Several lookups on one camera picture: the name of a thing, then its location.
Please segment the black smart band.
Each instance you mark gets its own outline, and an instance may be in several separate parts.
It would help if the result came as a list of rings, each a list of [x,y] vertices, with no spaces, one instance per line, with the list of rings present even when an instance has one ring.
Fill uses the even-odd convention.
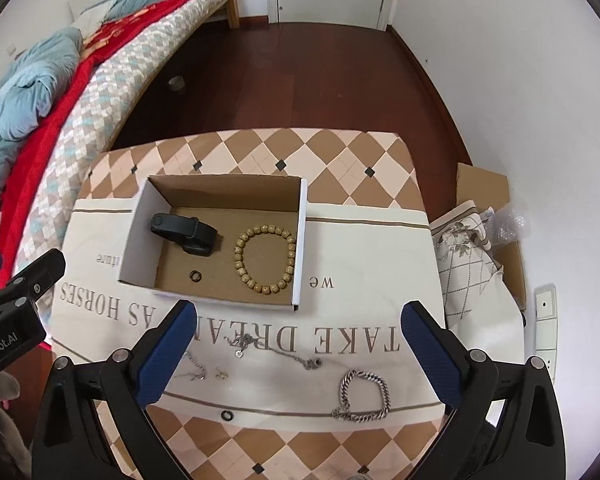
[[[197,217],[178,214],[154,214],[150,222],[154,234],[180,246],[189,255],[209,257],[218,231]]]

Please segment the red blanket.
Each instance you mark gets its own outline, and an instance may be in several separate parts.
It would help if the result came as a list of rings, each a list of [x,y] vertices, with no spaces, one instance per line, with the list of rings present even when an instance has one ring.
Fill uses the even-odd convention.
[[[83,41],[79,66],[67,91],[54,103],[50,114],[40,121],[38,128],[27,137],[1,192],[0,254],[3,264],[0,280],[6,281],[12,275],[16,244],[21,240],[23,226],[59,131],[84,91],[92,70],[129,42],[144,25],[163,18],[186,1],[162,0],[151,3],[126,18],[102,24],[99,30]]]

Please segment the floral patterned cloth bag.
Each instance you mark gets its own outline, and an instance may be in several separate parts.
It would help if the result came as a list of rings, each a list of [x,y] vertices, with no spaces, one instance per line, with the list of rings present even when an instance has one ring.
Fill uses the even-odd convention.
[[[478,208],[461,203],[430,224],[448,329],[494,361],[524,362],[524,322]]]

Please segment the white power strip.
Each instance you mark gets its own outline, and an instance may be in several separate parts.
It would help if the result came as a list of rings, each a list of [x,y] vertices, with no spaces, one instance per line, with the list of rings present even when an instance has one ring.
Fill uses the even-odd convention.
[[[558,344],[558,307],[555,285],[546,284],[535,289],[534,303],[534,354],[544,361],[550,379],[555,380]]]

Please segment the checkered bed mattress cover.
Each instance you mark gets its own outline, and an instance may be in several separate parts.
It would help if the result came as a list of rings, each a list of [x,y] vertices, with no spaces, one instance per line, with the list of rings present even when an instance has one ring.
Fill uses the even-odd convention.
[[[92,70],[59,131],[36,190],[12,272],[65,237],[74,202],[94,159],[114,142],[142,93],[172,54],[228,0],[188,0],[142,29]]]

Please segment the blue duvet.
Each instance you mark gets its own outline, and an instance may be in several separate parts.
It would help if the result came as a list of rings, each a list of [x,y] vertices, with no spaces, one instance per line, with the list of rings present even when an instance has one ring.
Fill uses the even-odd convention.
[[[38,41],[12,63],[0,81],[1,192],[27,137],[67,91],[79,66],[83,38],[69,26]]]

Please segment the printed checkered tablecloth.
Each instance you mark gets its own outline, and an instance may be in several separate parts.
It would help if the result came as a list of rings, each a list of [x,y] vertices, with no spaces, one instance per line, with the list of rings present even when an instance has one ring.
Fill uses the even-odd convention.
[[[137,195],[159,174],[306,180],[299,309],[221,306],[120,283]],[[101,154],[62,250],[50,336],[78,363],[131,347],[175,301],[195,304],[195,336],[149,413],[197,479],[399,479],[437,433],[442,404],[400,313],[418,300],[442,318],[441,286],[411,155],[393,133],[236,130]]]

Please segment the clear plastic wrap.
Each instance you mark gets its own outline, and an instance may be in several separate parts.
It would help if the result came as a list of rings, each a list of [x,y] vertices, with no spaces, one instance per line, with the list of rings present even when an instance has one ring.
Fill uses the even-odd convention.
[[[493,247],[504,247],[519,242],[531,234],[529,220],[512,204],[498,210],[488,209],[484,217],[484,227]]]

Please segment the white cardboard box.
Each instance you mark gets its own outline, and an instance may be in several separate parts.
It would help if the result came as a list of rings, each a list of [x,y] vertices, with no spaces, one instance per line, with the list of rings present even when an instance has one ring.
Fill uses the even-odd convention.
[[[140,188],[118,280],[221,306],[300,307],[308,184],[263,174],[150,176]],[[209,257],[150,230],[154,214],[197,217],[218,231]]]

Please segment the brown cardboard piece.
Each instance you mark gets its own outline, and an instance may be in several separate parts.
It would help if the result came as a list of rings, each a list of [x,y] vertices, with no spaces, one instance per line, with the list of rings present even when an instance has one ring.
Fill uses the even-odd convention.
[[[508,179],[504,174],[475,166],[457,165],[456,202],[471,200],[486,227],[491,252],[503,268],[503,280],[521,311],[527,309],[520,239],[527,233],[526,220],[510,201]]]

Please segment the small round floor object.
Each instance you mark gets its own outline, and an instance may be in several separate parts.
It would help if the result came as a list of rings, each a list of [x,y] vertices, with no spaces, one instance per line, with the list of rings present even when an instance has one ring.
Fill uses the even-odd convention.
[[[173,92],[181,92],[185,88],[185,81],[182,76],[175,76],[169,80],[169,88]]]

